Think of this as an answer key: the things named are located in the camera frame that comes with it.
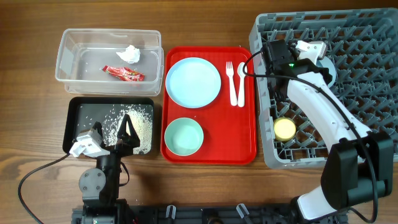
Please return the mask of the white napkin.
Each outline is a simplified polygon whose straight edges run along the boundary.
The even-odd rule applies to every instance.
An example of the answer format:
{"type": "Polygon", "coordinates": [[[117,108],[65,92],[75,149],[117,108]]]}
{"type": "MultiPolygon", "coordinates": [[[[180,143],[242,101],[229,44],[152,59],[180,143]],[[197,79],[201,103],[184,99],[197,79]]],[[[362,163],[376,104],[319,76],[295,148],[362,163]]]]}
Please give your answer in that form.
{"type": "Polygon", "coordinates": [[[141,57],[140,50],[133,45],[129,45],[125,51],[116,54],[120,59],[130,64],[137,63],[141,57]]]}

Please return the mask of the light blue bowl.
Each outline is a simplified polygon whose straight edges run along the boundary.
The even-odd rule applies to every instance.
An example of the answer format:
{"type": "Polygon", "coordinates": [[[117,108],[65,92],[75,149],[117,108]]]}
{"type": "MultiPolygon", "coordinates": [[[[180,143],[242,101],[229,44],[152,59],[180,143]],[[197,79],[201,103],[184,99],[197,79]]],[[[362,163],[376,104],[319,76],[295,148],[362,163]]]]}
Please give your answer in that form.
{"type": "Polygon", "coordinates": [[[324,57],[324,59],[317,61],[317,66],[329,69],[329,74],[332,76],[332,79],[330,82],[327,83],[327,85],[328,88],[331,88],[335,83],[337,76],[335,65],[328,57],[324,57]]]}

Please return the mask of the rice food waste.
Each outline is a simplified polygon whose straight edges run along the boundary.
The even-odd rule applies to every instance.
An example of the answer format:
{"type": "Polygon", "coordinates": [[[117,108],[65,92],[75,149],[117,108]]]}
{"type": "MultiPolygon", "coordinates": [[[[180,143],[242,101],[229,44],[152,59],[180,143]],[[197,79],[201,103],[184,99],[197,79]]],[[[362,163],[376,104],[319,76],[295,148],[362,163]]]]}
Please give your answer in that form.
{"type": "Polygon", "coordinates": [[[154,107],[144,104],[82,104],[78,108],[75,134],[91,128],[100,122],[103,132],[103,143],[106,147],[117,143],[117,133],[123,117],[128,114],[139,139],[140,146],[134,148],[133,154],[148,154],[152,149],[152,130],[154,107]]]}

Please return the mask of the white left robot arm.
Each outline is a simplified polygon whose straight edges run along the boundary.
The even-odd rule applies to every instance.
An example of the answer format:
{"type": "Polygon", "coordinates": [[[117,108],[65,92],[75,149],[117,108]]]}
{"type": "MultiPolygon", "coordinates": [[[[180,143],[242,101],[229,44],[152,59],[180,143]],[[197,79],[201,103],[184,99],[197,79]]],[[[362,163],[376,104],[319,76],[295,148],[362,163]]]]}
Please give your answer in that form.
{"type": "Polygon", "coordinates": [[[119,181],[126,168],[121,158],[133,155],[134,148],[139,146],[140,139],[128,114],[123,117],[113,146],[103,146],[100,122],[78,135],[70,152],[74,157],[84,154],[96,159],[96,167],[84,171],[79,179],[83,208],[72,212],[72,223],[138,222],[127,200],[119,198],[119,188],[123,186],[119,181]]]}

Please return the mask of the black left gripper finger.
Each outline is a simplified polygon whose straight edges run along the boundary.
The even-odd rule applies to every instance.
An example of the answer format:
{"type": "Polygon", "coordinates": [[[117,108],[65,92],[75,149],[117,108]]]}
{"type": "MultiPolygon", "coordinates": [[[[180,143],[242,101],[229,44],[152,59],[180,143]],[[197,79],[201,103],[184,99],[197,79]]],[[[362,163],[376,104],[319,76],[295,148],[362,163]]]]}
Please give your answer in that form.
{"type": "Polygon", "coordinates": [[[92,126],[93,130],[93,138],[96,142],[101,145],[103,143],[103,132],[102,132],[102,124],[100,122],[95,122],[92,126]]]}
{"type": "Polygon", "coordinates": [[[123,143],[140,143],[139,136],[137,135],[131,118],[128,114],[123,116],[119,131],[117,133],[117,138],[123,143]]]}

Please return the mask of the light blue plate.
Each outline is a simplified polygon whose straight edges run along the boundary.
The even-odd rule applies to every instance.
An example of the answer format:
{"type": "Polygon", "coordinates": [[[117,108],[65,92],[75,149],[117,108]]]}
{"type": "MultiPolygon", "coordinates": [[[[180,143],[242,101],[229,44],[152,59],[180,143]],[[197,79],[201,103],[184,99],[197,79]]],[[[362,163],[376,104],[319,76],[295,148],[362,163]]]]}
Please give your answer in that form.
{"type": "Polygon", "coordinates": [[[165,89],[179,106],[201,108],[218,96],[221,90],[220,73],[211,62],[203,58],[184,58],[167,72],[165,89]]]}

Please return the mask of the yellow plastic cup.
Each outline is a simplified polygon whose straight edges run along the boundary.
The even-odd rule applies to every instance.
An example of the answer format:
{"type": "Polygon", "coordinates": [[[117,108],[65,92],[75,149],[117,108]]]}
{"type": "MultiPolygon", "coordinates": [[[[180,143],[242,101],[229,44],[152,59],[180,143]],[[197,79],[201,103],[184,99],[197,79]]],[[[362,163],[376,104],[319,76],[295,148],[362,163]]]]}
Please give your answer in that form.
{"type": "Polygon", "coordinates": [[[290,118],[277,118],[274,121],[275,139],[286,142],[296,134],[296,125],[290,118]]]}

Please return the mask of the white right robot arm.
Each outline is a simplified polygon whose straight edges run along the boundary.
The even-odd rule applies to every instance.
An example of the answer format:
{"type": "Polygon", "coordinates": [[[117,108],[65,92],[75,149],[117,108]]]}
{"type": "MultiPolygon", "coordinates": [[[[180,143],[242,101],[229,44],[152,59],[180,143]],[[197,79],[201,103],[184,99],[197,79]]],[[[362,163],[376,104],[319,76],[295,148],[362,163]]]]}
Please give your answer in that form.
{"type": "Polygon", "coordinates": [[[322,41],[302,40],[294,48],[284,40],[269,41],[262,48],[267,74],[305,113],[328,149],[320,186],[293,199],[291,217],[312,223],[372,202],[367,223],[373,223],[379,198],[392,193],[394,142],[386,133],[373,133],[331,92],[334,76],[317,66],[326,51],[322,41]]]}

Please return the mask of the green bowl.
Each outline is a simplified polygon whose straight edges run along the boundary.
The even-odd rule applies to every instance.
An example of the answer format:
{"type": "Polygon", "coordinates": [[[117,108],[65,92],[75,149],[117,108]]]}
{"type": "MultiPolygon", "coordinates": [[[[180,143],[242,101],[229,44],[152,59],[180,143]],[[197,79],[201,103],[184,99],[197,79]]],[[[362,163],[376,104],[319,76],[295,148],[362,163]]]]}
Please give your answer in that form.
{"type": "Polygon", "coordinates": [[[201,148],[204,132],[194,119],[178,118],[166,127],[164,142],[172,154],[191,156],[201,148]]]}

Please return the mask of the cream plastic spoon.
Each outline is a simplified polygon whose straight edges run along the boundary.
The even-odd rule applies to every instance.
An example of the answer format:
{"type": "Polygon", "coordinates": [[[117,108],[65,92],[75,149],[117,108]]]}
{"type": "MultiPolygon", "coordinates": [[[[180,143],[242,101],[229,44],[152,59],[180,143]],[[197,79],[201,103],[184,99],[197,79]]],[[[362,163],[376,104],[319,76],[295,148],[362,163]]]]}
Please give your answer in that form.
{"type": "Polygon", "coordinates": [[[244,62],[241,62],[238,65],[238,75],[239,75],[239,79],[240,79],[240,81],[239,81],[239,92],[238,92],[238,106],[241,107],[241,108],[244,107],[244,105],[245,105],[245,84],[244,84],[244,81],[245,81],[246,75],[244,73],[244,71],[245,71],[244,64],[245,64],[244,62]]]}

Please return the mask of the red snack wrapper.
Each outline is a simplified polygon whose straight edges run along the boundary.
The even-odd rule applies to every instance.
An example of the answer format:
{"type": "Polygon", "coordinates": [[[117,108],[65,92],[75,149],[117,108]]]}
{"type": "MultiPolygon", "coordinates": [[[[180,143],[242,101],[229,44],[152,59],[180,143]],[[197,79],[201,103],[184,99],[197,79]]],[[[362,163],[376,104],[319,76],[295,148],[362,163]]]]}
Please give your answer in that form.
{"type": "Polygon", "coordinates": [[[145,78],[143,73],[137,72],[128,67],[110,67],[106,65],[102,68],[102,71],[127,82],[141,82],[145,78]]]}

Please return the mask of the pink plastic fork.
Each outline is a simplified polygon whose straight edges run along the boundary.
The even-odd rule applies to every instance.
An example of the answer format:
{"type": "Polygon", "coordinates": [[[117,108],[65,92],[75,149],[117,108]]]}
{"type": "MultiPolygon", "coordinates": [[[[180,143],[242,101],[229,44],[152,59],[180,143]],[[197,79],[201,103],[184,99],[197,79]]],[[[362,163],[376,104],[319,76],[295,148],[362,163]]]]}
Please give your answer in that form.
{"type": "Polygon", "coordinates": [[[226,74],[229,78],[229,99],[232,106],[236,106],[238,104],[236,89],[234,86],[234,68],[233,63],[231,61],[226,63],[226,74]]]}

